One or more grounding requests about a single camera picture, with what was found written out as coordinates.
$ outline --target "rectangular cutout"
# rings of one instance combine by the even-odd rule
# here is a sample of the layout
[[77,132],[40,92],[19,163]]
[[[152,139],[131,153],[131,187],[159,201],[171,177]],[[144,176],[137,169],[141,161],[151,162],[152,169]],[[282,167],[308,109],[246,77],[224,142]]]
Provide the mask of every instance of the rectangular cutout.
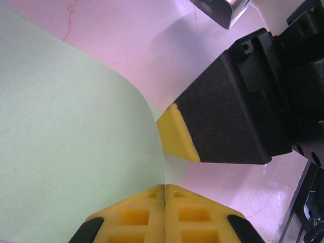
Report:
[[211,221],[211,215],[204,206],[183,206],[180,208],[179,221]]
[[148,225],[150,211],[148,209],[125,209],[121,211],[116,225]]
[[220,243],[217,229],[184,229],[182,243]]

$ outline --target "yellow gripper pad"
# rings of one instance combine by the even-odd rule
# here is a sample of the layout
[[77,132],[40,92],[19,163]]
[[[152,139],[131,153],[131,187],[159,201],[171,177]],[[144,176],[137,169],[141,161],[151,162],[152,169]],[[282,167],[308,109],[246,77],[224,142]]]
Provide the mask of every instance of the yellow gripper pad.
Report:
[[244,216],[175,185],[157,185],[91,216],[69,243],[264,243]]
[[177,104],[172,104],[156,122],[163,150],[176,157],[200,162],[191,134]]

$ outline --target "screw hole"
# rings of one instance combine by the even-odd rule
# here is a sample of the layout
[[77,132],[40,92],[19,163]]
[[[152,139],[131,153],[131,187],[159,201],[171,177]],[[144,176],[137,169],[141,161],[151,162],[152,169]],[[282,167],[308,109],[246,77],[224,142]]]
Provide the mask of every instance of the screw hole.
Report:
[[302,147],[301,147],[299,144],[296,144],[296,147],[297,147],[298,152],[299,152],[302,156],[304,156],[304,151],[303,151]]
[[249,49],[249,45],[248,44],[242,45],[242,49],[243,51],[247,51]]
[[321,162],[319,161],[319,158],[317,157],[316,153],[312,152],[311,155],[312,155],[312,158],[313,158],[315,164],[317,164],[319,167],[321,167],[322,164],[321,164]]

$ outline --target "green paper sheet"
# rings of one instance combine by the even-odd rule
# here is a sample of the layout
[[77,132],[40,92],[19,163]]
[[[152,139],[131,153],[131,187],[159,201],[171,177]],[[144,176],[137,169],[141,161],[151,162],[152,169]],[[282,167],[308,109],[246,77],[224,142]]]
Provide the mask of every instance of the green paper sheet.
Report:
[[0,239],[68,242],[88,215],[165,183],[127,80],[1,3],[0,29]]

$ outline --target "yellow foam pad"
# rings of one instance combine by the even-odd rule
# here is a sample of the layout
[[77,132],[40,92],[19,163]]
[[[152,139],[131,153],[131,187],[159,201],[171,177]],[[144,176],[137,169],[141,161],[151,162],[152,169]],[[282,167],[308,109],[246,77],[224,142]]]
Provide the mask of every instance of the yellow foam pad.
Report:
[[244,216],[175,185],[157,185],[87,218],[104,219],[94,243],[240,243],[227,220]]
[[177,107],[169,106],[156,122],[163,150],[176,157],[200,162],[186,123]]

